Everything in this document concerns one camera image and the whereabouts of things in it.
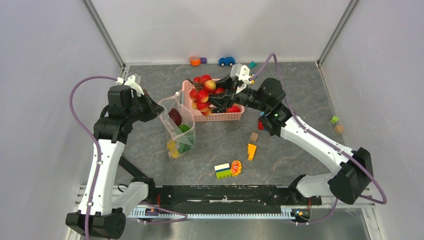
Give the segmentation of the green cube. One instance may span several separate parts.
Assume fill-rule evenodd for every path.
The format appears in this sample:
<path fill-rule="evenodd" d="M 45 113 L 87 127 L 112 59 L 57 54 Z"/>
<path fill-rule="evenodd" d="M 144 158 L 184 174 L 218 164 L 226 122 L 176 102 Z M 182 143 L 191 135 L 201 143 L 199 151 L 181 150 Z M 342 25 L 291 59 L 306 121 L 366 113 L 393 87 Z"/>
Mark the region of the green cube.
<path fill-rule="evenodd" d="M 330 120 L 330 122 L 331 122 L 332 124 L 337 124 L 337 123 L 338 123 L 338 121 L 339 121 L 339 117 L 338 117 L 338 116 L 336 116 L 336 115 L 334 115 L 334 116 L 331 118 L 331 120 Z"/>

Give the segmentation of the yellow lemon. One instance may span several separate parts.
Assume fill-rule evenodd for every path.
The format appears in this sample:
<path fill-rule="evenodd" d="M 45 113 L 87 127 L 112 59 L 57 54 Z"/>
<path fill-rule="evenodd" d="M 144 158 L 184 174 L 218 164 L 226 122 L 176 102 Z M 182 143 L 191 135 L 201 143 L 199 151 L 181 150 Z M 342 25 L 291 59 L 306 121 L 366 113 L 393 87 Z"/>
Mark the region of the yellow lemon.
<path fill-rule="evenodd" d="M 170 158 L 176 159 L 180 156 L 180 153 L 178 151 L 179 146 L 180 145 L 176 141 L 174 141 L 173 139 L 169 139 L 166 142 L 166 147 L 167 147 L 167 150 L 168 150 L 168 156 Z"/>

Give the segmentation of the red lychee bunch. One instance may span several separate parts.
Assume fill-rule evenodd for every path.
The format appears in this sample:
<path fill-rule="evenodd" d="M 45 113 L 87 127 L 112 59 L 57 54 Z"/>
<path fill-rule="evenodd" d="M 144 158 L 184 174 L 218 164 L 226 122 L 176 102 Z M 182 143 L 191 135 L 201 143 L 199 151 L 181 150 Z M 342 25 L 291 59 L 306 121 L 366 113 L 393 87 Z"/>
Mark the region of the red lychee bunch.
<path fill-rule="evenodd" d="M 225 92 L 222 87 L 217 87 L 209 74 L 196 76 L 193 79 L 187 79 L 193 85 L 193 89 L 189 91 L 189 97 L 192 100 L 191 107 L 194 110 L 207 117 L 212 114 L 212 109 L 217 108 L 209 102 L 211 95 L 218 95 Z"/>

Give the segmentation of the tan wooden cube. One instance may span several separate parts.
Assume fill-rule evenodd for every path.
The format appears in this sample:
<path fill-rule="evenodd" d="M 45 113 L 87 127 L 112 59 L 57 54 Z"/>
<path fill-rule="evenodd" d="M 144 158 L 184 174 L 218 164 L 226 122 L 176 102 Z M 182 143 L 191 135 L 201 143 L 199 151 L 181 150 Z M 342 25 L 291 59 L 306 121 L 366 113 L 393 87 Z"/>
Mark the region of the tan wooden cube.
<path fill-rule="evenodd" d="M 342 133 L 344 133 L 344 132 L 345 132 L 345 127 L 344 127 L 343 125 L 341 125 L 341 124 L 338 124 L 338 125 L 336 125 L 336 126 L 334 127 L 334 132 L 335 132 L 336 134 L 342 134 Z"/>

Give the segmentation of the black grape bunch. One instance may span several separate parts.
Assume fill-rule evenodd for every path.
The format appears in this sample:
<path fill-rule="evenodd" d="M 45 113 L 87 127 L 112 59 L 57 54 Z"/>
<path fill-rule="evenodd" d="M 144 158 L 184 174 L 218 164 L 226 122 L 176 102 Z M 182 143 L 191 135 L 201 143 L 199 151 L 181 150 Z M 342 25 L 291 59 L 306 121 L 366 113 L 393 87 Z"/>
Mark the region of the black grape bunch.
<path fill-rule="evenodd" d="M 217 107 L 214 107 L 211 111 L 212 114 L 222 114 L 222 113 L 225 113 L 225 112 L 226 112 L 225 109 L 219 109 Z"/>

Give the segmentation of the orange yellow toy piece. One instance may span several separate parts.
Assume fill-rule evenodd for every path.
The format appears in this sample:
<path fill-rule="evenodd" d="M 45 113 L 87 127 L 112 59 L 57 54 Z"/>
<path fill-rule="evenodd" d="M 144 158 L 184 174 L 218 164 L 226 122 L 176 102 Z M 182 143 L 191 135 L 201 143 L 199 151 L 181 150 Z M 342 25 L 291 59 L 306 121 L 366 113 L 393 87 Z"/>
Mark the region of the orange yellow toy piece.
<path fill-rule="evenodd" d="M 257 146 L 255 144 L 252 144 L 252 143 L 247 144 L 247 155 L 248 155 L 247 159 L 249 161 L 252 161 L 254 159 L 256 150 L 257 150 Z"/>

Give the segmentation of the green white bok choy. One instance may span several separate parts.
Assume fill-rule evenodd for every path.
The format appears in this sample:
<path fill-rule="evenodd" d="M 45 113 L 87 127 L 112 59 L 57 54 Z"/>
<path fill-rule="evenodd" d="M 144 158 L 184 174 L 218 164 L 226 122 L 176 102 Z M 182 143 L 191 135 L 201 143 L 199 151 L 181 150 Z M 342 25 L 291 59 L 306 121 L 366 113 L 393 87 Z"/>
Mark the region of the green white bok choy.
<path fill-rule="evenodd" d="M 194 130 L 185 124 L 181 124 L 179 126 L 179 129 L 182 132 L 182 137 L 178 139 L 179 148 L 177 151 L 180 154 L 184 154 L 190 151 L 194 147 L 195 134 L 194 134 Z"/>

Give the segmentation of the orange round patterned toy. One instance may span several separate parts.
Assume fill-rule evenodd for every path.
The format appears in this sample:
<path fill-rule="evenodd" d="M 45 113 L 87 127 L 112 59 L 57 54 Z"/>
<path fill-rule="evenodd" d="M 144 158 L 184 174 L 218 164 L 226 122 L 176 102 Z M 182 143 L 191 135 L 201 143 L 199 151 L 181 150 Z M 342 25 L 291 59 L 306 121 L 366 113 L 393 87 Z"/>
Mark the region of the orange round patterned toy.
<path fill-rule="evenodd" d="M 234 160 L 231 163 L 230 170 L 233 177 L 238 176 L 242 171 L 242 163 L 239 160 Z"/>

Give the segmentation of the red blue yellow brick block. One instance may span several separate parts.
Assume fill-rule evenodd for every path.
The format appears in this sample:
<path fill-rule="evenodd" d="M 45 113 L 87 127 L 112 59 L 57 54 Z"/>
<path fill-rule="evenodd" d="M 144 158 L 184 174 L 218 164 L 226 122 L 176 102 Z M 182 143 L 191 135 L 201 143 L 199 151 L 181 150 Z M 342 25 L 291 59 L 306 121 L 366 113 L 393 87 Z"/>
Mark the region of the red blue yellow brick block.
<path fill-rule="evenodd" d="M 260 114 L 259 114 L 259 118 L 258 118 L 258 124 L 257 124 L 257 128 L 258 128 L 258 130 L 260 130 L 260 131 L 264 131 L 265 130 L 265 128 L 264 128 L 264 126 L 263 126 L 263 124 L 262 124 L 262 122 L 261 122 L 261 117 L 264 115 L 264 112 L 261 112 Z"/>

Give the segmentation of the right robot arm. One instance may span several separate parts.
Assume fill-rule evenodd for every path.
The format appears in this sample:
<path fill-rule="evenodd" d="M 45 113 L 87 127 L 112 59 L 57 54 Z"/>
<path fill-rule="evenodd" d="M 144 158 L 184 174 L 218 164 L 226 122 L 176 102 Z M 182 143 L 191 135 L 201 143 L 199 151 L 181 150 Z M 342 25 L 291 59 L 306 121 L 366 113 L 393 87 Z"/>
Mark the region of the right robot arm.
<path fill-rule="evenodd" d="M 333 195 L 352 205 L 363 197 L 374 176 L 369 151 L 362 147 L 354 150 L 333 141 L 301 120 L 288 104 L 283 104 L 286 93 L 280 80 L 267 78 L 258 89 L 252 89 L 238 77 L 228 75 L 216 81 L 216 85 L 224 91 L 209 97 L 212 105 L 225 110 L 238 104 L 262 112 L 259 121 L 270 135 L 296 144 L 329 169 L 328 174 L 298 176 L 288 191 L 293 203 Z"/>

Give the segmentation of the clear zip top bag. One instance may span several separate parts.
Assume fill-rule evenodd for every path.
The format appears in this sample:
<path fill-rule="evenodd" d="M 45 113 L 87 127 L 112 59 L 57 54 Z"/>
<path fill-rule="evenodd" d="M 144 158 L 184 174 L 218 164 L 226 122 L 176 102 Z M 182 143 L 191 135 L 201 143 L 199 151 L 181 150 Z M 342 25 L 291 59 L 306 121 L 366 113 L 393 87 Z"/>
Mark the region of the clear zip top bag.
<path fill-rule="evenodd" d="M 163 124 L 163 126 L 165 127 L 165 137 L 166 137 L 165 143 L 166 143 L 167 154 L 168 154 L 167 141 L 172 139 L 179 144 L 179 138 L 182 137 L 182 135 L 183 135 L 183 133 L 179 129 L 179 126 L 176 126 L 176 124 L 171 120 L 171 118 L 168 115 L 169 111 L 172 108 L 177 109 L 179 111 L 179 113 L 181 114 L 182 124 L 187 125 L 187 126 L 189 126 L 193 129 L 194 143 L 195 143 L 195 138 L 196 138 L 195 125 L 196 124 L 195 124 L 195 121 L 194 121 L 194 116 L 192 115 L 192 112 L 187 107 L 185 107 L 183 105 L 183 103 L 182 103 L 183 98 L 184 98 L 184 93 L 180 90 L 180 91 L 177 91 L 174 95 L 163 98 L 158 102 L 158 104 L 164 108 L 164 111 L 159 115 L 159 119 L 160 119 L 161 123 Z M 177 158 L 169 157 L 169 159 L 173 161 Z"/>

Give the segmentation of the white blue green brick stack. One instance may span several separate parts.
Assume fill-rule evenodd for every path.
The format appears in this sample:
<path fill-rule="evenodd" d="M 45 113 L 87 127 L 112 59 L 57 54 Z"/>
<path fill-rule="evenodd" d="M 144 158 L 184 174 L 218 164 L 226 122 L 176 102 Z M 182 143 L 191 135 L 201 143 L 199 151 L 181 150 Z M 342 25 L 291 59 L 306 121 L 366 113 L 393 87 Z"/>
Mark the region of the white blue green brick stack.
<path fill-rule="evenodd" d="M 223 179 L 232 176 L 231 167 L 229 163 L 215 165 L 214 170 L 217 179 Z"/>

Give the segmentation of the teal wedge block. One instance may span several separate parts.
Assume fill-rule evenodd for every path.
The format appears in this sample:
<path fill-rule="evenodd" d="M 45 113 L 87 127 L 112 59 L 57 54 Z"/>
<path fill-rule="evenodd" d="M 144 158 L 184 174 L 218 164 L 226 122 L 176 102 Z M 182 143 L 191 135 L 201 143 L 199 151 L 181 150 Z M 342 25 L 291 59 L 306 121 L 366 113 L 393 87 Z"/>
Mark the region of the teal wedge block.
<path fill-rule="evenodd" d="M 250 64 L 248 65 L 250 69 L 255 68 L 256 66 L 257 66 L 257 63 L 255 61 L 251 61 Z"/>

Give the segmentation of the small red apple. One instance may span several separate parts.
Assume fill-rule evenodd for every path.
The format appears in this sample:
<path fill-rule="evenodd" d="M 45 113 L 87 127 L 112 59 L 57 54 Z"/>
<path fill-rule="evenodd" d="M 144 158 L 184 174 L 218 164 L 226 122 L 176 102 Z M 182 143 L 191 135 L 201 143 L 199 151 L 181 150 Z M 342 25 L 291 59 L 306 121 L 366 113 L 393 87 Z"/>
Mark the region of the small red apple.
<path fill-rule="evenodd" d="M 226 110 L 227 113 L 240 113 L 241 109 L 238 105 L 233 105 Z"/>

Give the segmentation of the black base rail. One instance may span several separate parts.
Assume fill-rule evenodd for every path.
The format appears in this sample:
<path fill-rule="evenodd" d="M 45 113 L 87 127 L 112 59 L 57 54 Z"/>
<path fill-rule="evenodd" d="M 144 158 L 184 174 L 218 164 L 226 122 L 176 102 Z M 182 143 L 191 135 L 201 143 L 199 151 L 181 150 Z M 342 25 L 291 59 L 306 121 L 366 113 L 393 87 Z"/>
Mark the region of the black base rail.
<path fill-rule="evenodd" d="M 282 206 L 322 205 L 286 185 L 159 185 L 146 203 L 184 214 L 276 214 Z"/>

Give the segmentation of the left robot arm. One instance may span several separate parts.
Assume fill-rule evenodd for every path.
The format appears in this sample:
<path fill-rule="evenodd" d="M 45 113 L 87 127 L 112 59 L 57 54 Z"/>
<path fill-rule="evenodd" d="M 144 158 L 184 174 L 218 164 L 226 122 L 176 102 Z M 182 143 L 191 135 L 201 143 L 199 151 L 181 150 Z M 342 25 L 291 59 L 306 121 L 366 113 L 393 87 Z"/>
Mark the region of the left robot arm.
<path fill-rule="evenodd" d="M 108 105 L 94 125 L 92 165 L 87 187 L 76 212 L 65 224 L 86 238 L 119 239 L 129 213 L 140 203 L 153 203 L 157 190 L 152 178 L 136 176 L 124 192 L 113 199 L 114 180 L 128 135 L 135 122 L 148 122 L 164 108 L 139 86 L 116 85 L 108 93 Z"/>

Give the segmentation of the dark purple fruit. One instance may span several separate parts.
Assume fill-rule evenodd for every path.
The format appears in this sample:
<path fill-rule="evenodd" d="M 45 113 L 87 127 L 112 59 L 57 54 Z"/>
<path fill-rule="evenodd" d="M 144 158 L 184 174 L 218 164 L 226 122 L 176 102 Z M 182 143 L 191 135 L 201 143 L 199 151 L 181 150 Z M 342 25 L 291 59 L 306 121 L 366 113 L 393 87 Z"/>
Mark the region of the dark purple fruit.
<path fill-rule="evenodd" d="M 183 122 L 182 116 L 181 116 L 180 112 L 176 108 L 172 108 L 168 112 L 168 116 L 175 123 L 175 125 L 177 127 L 179 127 L 182 124 L 182 122 Z"/>

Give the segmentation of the blue toy car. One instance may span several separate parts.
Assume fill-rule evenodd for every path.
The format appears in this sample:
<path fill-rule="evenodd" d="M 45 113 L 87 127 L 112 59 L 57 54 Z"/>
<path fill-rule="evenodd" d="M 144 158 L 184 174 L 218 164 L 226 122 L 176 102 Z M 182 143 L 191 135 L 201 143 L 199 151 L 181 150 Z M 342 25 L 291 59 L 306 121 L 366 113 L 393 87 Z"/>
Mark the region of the blue toy car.
<path fill-rule="evenodd" d="M 232 57 L 232 56 L 221 57 L 221 58 L 218 60 L 218 64 L 219 64 L 221 67 L 225 67 L 225 66 L 230 66 L 230 67 L 232 67 L 235 63 L 236 63 L 236 60 L 235 60 L 235 58 L 234 58 L 234 57 Z"/>

